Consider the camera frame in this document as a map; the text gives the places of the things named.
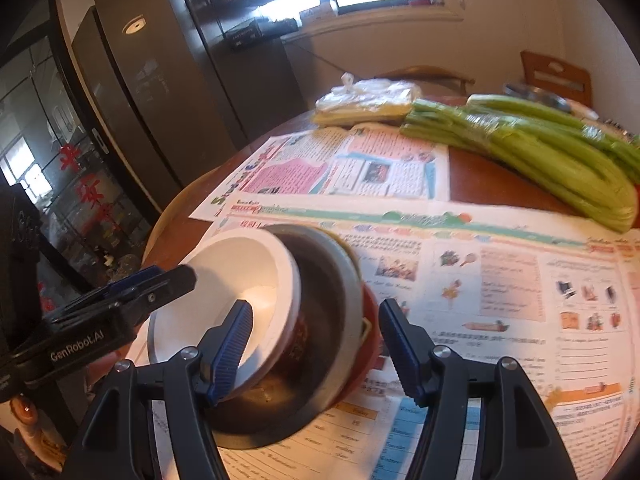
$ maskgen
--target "round wooden table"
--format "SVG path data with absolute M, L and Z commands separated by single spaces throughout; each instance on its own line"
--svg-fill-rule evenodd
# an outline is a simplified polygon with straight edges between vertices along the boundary
M 460 97 L 430 99 L 445 104 L 464 104 Z M 193 220 L 189 215 L 204 199 L 269 137 L 312 129 L 310 112 L 302 114 L 264 134 L 225 164 L 211 171 L 188 190 L 179 213 L 167 224 L 144 261 L 145 266 L 158 265 L 171 269 L 197 245 L 209 227 L 208 222 Z M 573 209 L 529 180 L 480 155 L 449 148 L 450 197 L 455 202 L 511 205 L 576 214 Z

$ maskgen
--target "printed newspaper page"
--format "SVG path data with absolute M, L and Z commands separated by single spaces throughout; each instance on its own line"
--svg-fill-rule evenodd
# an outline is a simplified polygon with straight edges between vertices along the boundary
M 271 137 L 191 217 L 214 221 L 239 193 L 447 201 L 449 156 L 446 146 L 376 123 Z
M 480 361 L 518 359 L 578 478 L 603 478 L 639 421 L 636 232 L 621 238 L 591 221 L 517 208 L 389 200 L 350 210 L 331 196 L 254 198 L 227 202 L 206 238 L 281 222 L 340 235 L 377 300 L 395 298 L 436 343 Z M 399 391 L 393 380 L 372 378 L 363 389 Z M 468 413 L 461 480 L 471 478 L 478 438 L 478 407 Z M 382 452 L 353 478 L 404 478 L 424 417 L 401 400 Z

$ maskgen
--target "plastic wrap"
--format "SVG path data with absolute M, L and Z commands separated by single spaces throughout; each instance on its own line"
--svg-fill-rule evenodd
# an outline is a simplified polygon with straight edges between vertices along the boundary
M 414 100 L 422 96 L 420 87 L 407 81 L 367 79 L 356 83 L 347 73 L 342 83 L 316 102 L 313 122 L 321 126 L 353 126 L 364 121 L 401 123 Z

